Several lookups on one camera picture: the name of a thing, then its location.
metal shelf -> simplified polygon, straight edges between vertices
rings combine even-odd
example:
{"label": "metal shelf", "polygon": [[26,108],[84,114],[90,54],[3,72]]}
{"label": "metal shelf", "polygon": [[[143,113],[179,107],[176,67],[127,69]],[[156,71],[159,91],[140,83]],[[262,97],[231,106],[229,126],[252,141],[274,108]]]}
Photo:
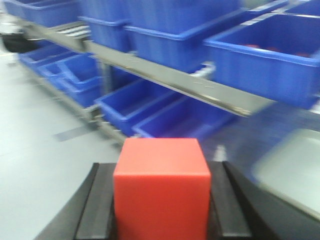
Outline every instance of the metal shelf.
{"label": "metal shelf", "polygon": [[92,41],[85,41],[85,45],[89,52],[108,65],[121,67],[144,79],[240,116],[249,116],[274,102]]}
{"label": "metal shelf", "polygon": [[18,17],[16,19],[17,25],[39,38],[50,40],[76,52],[86,52],[84,41],[88,39],[90,30],[82,21],[48,28]]}
{"label": "metal shelf", "polygon": [[57,90],[54,86],[52,86],[49,82],[46,81],[43,77],[36,74],[32,69],[20,63],[24,70],[31,76],[33,80],[35,80],[40,86],[54,95],[58,100],[66,104],[70,107],[75,113],[81,116],[83,119],[87,120],[88,122],[92,123],[95,122],[95,116],[99,114],[99,107],[97,105],[93,105],[87,108],[83,108],[73,99],[69,98],[65,95],[62,91]]}
{"label": "metal shelf", "polygon": [[99,127],[99,130],[104,133],[106,136],[116,140],[119,144],[123,144],[127,138],[119,129],[115,128],[111,123],[103,119],[103,115],[95,116],[96,124]]}
{"label": "metal shelf", "polygon": [[39,76],[32,69],[25,66],[23,63],[20,63],[24,70],[35,80],[39,85],[53,94],[57,99],[62,103],[71,108],[75,113],[77,113],[81,118],[85,119],[89,123],[95,123],[99,130],[104,133],[106,136],[113,138],[119,144],[123,144],[127,136],[125,136],[120,130],[116,129],[109,122],[105,121],[100,114],[100,108],[98,105],[93,105],[87,108],[83,108],[73,99],[66,96],[62,91],[57,90],[49,82],[46,81],[43,77]]}

shelf frame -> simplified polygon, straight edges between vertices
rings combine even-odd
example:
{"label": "shelf frame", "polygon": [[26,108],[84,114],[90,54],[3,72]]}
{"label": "shelf frame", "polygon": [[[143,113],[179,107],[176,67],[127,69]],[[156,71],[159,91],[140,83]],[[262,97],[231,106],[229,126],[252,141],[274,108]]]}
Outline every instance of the shelf frame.
{"label": "shelf frame", "polygon": [[116,66],[164,87],[222,108],[242,117],[274,103],[273,100],[257,96],[230,86],[219,84],[167,66],[163,66],[106,46],[85,41],[89,52],[109,66]]}
{"label": "shelf frame", "polygon": [[83,21],[72,22],[55,27],[45,27],[16,17],[15,23],[39,38],[55,42],[75,52],[85,53],[87,51],[84,41],[88,39],[90,30]]}

red block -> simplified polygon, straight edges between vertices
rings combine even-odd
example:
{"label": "red block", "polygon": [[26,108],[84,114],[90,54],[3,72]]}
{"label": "red block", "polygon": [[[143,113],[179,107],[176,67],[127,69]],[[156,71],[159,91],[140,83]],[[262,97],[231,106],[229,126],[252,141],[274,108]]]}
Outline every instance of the red block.
{"label": "red block", "polygon": [[205,240],[211,174],[196,139],[129,138],[114,171],[118,240]]}

floor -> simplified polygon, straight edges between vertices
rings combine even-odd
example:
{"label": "floor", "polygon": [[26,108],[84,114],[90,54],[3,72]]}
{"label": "floor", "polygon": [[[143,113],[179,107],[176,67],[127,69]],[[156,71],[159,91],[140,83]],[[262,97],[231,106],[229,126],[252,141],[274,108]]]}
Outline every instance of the floor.
{"label": "floor", "polygon": [[32,240],[120,147],[88,125],[0,50],[0,240]]}

blue plastic bin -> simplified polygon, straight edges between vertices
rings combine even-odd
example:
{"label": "blue plastic bin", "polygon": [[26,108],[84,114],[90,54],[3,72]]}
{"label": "blue plastic bin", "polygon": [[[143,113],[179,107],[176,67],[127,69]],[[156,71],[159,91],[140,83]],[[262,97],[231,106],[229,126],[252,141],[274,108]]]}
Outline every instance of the blue plastic bin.
{"label": "blue plastic bin", "polygon": [[196,138],[202,141],[234,117],[225,110],[185,96],[133,129],[143,138]]}
{"label": "blue plastic bin", "polygon": [[181,95],[147,80],[139,80],[99,98],[104,119],[132,136],[132,127],[169,105]]}
{"label": "blue plastic bin", "polygon": [[64,74],[56,62],[39,67],[39,74],[47,79],[56,89],[61,91],[65,89],[62,84]]}
{"label": "blue plastic bin", "polygon": [[129,33],[124,28],[128,23],[127,20],[102,21],[89,17],[80,19],[89,25],[91,39],[95,43],[125,53],[132,50]]}
{"label": "blue plastic bin", "polygon": [[48,45],[34,51],[19,54],[20,61],[39,73],[39,67],[76,55],[59,45]]}
{"label": "blue plastic bin", "polygon": [[264,20],[211,37],[206,44],[216,65],[214,81],[302,108],[316,100],[320,18],[267,14]]}
{"label": "blue plastic bin", "polygon": [[99,84],[98,80],[101,74],[99,73],[97,60],[87,54],[79,54],[59,61],[57,64],[65,78],[77,89],[86,89]]}
{"label": "blue plastic bin", "polygon": [[85,17],[117,22],[129,19],[124,0],[81,0],[82,13]]}
{"label": "blue plastic bin", "polygon": [[45,0],[24,5],[27,20],[51,28],[78,21],[78,0]]}
{"label": "blue plastic bin", "polygon": [[290,14],[320,16],[320,0],[310,0],[286,11]]}
{"label": "blue plastic bin", "polygon": [[120,89],[126,85],[132,84],[133,82],[139,80],[140,77],[126,72],[118,67],[113,67],[112,80],[113,80],[113,90]]}
{"label": "blue plastic bin", "polygon": [[91,80],[92,85],[87,85],[82,89],[72,85],[65,78],[60,78],[59,81],[63,86],[63,91],[84,108],[94,105],[95,100],[102,96],[101,77],[93,78]]}
{"label": "blue plastic bin", "polygon": [[26,14],[25,14],[25,6],[27,4],[35,4],[35,3],[39,3],[39,2],[44,2],[46,0],[14,0],[15,1],[15,14],[16,16],[22,18],[22,19],[26,19]]}
{"label": "blue plastic bin", "polygon": [[18,16],[18,6],[15,4],[14,0],[3,0],[3,4],[8,14]]}
{"label": "blue plastic bin", "polygon": [[132,25],[170,34],[239,10],[240,0],[126,0]]}
{"label": "blue plastic bin", "polygon": [[238,10],[181,34],[169,34],[134,26],[127,26],[126,29],[132,32],[132,39],[140,58],[193,73],[201,68],[201,63],[210,58],[208,50],[203,45],[204,39],[286,3],[286,0],[280,0],[259,9]]}

